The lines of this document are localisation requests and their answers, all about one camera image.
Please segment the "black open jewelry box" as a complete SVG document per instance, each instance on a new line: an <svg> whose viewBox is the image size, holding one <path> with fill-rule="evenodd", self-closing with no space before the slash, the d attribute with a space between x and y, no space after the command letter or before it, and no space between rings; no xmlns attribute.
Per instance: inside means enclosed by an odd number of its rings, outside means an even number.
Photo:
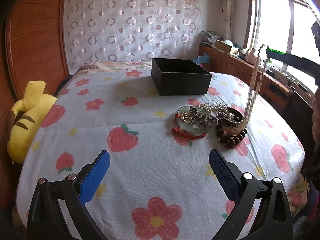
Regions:
<svg viewBox="0 0 320 240"><path fill-rule="evenodd" d="M212 75L191 60L153 58L151 76L160 96L206 94Z"/></svg>

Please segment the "pink piggy figurine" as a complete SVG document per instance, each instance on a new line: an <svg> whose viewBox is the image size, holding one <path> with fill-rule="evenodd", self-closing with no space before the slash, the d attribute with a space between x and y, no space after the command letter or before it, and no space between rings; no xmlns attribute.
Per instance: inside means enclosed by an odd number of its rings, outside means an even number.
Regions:
<svg viewBox="0 0 320 240"><path fill-rule="evenodd" d="M255 62L257 61L258 58L259 58L259 56L256 55L255 48L251 48L250 50L248 50L247 54L245 56L245 60L252 65L255 64Z"/></svg>

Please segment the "silver engraved bangle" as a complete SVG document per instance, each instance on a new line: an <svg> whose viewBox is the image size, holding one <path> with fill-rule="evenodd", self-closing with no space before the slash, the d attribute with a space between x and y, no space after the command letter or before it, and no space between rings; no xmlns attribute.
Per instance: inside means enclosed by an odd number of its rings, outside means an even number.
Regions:
<svg viewBox="0 0 320 240"><path fill-rule="evenodd" d="M244 124L244 116L232 107L224 107L217 115L223 126L240 128Z"/></svg>

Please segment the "metal hairpin ornament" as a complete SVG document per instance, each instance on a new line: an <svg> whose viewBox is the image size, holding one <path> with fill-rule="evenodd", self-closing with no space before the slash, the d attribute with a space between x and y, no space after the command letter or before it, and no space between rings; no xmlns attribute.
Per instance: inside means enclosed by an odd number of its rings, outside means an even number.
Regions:
<svg viewBox="0 0 320 240"><path fill-rule="evenodd" d="M180 120L188 125L197 125L199 128L212 127L217 122L217 115L226 104L211 100L199 103L197 106L187 107L178 114Z"/></svg>

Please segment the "strawberry flower print bedspread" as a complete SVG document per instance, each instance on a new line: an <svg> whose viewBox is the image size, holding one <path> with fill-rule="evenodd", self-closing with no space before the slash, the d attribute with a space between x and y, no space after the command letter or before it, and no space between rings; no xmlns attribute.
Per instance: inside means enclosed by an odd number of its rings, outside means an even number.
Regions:
<svg viewBox="0 0 320 240"><path fill-rule="evenodd" d="M305 158L293 130L263 98L235 148L224 148L214 129L193 141L172 132L180 107L219 99L243 112L248 90L219 73L201 96L160 96L149 69L74 78L24 161L16 200L22 224L40 178L65 179L107 150L111 166L86 207L108 239L211 239L233 207L210 169L212 149L255 178L279 177L286 190Z"/></svg>

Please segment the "cardboard box on cabinet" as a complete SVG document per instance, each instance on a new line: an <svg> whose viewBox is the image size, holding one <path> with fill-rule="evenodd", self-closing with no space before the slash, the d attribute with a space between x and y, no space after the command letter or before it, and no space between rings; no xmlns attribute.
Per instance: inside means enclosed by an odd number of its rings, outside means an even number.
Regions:
<svg viewBox="0 0 320 240"><path fill-rule="evenodd" d="M215 48L220 50L220 51L223 51L224 53L230 53L233 47L228 45L228 44L226 44L225 42L216 40Z"/></svg>

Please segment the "yellow striped plush toy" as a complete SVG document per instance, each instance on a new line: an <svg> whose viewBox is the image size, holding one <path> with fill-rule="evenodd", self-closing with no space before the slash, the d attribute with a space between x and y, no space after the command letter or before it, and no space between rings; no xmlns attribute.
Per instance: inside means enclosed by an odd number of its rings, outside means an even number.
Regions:
<svg viewBox="0 0 320 240"><path fill-rule="evenodd" d="M29 81L23 98L10 111L7 151L13 162L22 164L40 124L57 98L44 93L44 81Z"/></svg>

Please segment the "blue paper on cabinet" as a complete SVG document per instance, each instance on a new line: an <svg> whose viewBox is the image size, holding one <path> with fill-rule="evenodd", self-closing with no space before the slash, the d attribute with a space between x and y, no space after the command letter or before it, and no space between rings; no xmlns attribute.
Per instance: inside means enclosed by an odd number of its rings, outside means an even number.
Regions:
<svg viewBox="0 0 320 240"><path fill-rule="evenodd" d="M204 53L203 55L197 55L196 58L192 59L193 62L198 64L201 67L204 67L205 64L209 64L211 61L211 56L207 53Z"/></svg>

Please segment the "floral quilt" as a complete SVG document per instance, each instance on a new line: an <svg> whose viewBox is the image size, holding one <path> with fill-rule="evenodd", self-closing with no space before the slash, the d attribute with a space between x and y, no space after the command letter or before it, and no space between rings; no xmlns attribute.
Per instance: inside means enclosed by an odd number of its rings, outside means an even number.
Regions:
<svg viewBox="0 0 320 240"><path fill-rule="evenodd" d="M148 69L151 68L151 61L138 61L138 62L114 62L114 61L101 61L95 63L87 63L80 67L74 75L87 75L100 72L113 72L118 70L131 70L131 69Z"/></svg>

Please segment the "wooden slatted headboard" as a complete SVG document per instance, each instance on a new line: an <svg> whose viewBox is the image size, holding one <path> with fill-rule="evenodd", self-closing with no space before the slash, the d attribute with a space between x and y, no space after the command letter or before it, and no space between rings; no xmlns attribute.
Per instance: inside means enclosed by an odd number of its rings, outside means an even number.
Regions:
<svg viewBox="0 0 320 240"><path fill-rule="evenodd" d="M1 0L1 103L22 98L30 80L46 83L54 94L67 78L63 40L65 0Z"/></svg>

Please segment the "sheer circle pattern curtain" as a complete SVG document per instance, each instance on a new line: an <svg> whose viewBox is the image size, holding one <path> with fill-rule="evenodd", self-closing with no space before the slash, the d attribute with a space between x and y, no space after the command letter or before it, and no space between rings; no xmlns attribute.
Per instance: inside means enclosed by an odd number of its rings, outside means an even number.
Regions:
<svg viewBox="0 0 320 240"><path fill-rule="evenodd" d="M200 21L199 0L65 0L69 70L104 61L185 59Z"/></svg>

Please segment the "window with wooden frame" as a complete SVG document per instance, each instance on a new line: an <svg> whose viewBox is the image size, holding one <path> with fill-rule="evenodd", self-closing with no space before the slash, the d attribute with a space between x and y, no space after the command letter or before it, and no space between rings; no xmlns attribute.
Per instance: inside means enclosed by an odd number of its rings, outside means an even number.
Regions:
<svg viewBox="0 0 320 240"><path fill-rule="evenodd" d="M247 47L266 59L267 47L319 63L312 11L302 0L249 0Z"/></svg>

